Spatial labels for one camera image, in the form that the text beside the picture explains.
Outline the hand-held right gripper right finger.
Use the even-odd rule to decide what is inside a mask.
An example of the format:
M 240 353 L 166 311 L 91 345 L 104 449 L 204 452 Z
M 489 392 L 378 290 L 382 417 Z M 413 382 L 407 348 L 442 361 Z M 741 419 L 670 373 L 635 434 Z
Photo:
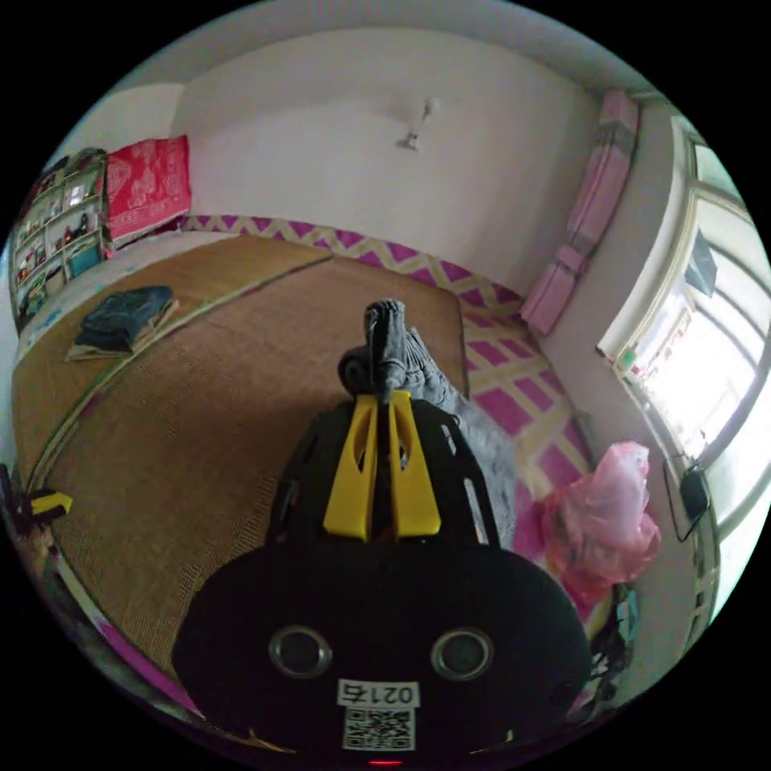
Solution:
M 436 536 L 441 519 L 411 396 L 403 390 L 394 391 L 387 415 L 394 534 Z

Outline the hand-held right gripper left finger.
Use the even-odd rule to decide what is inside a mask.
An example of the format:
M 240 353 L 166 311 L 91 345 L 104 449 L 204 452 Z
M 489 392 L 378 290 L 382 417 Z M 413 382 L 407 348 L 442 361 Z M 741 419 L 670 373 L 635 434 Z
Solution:
M 370 537 L 376 476 L 377 401 L 374 397 L 358 397 L 324 514 L 327 534 Z

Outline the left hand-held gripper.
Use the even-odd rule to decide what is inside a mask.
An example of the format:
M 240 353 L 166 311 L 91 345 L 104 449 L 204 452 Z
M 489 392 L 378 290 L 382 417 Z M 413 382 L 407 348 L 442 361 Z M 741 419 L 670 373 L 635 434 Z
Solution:
M 30 497 L 33 518 L 59 518 L 69 513 L 73 499 L 62 492 L 41 490 Z M 7 465 L 1 464 L 1 512 L 9 532 L 15 537 L 29 537 L 31 521 L 25 499 L 13 488 Z

